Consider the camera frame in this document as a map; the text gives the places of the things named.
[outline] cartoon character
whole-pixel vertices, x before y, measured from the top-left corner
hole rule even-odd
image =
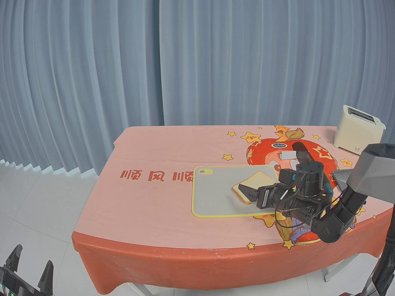
[[[267,138],[254,141],[248,147],[246,156],[249,165],[270,165],[275,169],[277,174],[279,174],[281,169],[296,170],[296,166],[299,164],[297,159],[281,160],[280,155],[282,151],[293,150],[292,145],[295,142],[301,142],[309,150],[315,161],[323,163],[324,172],[332,188],[336,187],[337,184],[333,179],[332,172],[333,170],[338,170],[339,167],[336,159],[328,150],[316,142],[302,139],[304,137],[304,132],[301,128],[297,128],[296,130],[290,130],[290,128],[285,126],[275,126],[275,128],[275,134],[278,138]],[[284,226],[299,226],[296,228],[283,228],[275,222],[274,214],[254,216],[254,218],[263,220],[267,227],[272,227],[275,224],[280,236],[284,240],[284,247],[286,246],[288,249],[294,245],[308,245],[320,241],[318,236],[310,231],[309,225],[299,225],[301,223],[299,220],[284,217],[281,213],[277,213],[277,219],[280,224]],[[356,218],[354,218],[354,222],[347,232],[354,228],[355,222]]]

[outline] circular logo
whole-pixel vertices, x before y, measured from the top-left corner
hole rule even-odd
[[[285,147],[288,147],[288,145],[280,143],[280,142],[276,142],[276,143],[272,144],[272,147],[274,147],[274,148],[285,148]]]

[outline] toaster slot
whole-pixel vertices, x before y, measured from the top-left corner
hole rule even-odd
[[[348,107],[348,114],[350,114],[352,116],[355,116],[355,117],[358,117],[358,118],[360,118],[360,119],[362,119],[364,121],[368,121],[370,123],[376,124],[376,122],[374,121],[373,116],[371,116],[369,114],[366,114],[366,113],[363,113],[361,111],[357,111],[357,110],[353,109],[352,107]]]

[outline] blue curtain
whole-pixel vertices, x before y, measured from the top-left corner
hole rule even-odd
[[[395,0],[160,0],[166,125],[337,125],[395,142]]]
[[[94,168],[129,126],[337,125],[395,142],[395,0],[0,0],[0,159]]]
[[[159,0],[0,0],[0,159],[99,174],[163,125]]]

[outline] tablecloth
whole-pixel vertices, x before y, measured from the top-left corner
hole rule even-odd
[[[339,189],[331,172],[358,156],[333,146],[336,127],[130,127],[86,202],[72,235],[97,291],[125,283],[182,289],[225,289],[273,283],[337,263],[356,253],[381,253],[392,205],[368,198],[340,240],[325,244],[304,225],[284,229],[274,214],[199,218],[192,214],[198,166],[295,163],[280,153],[301,141]],[[298,221],[278,215],[284,224]]]

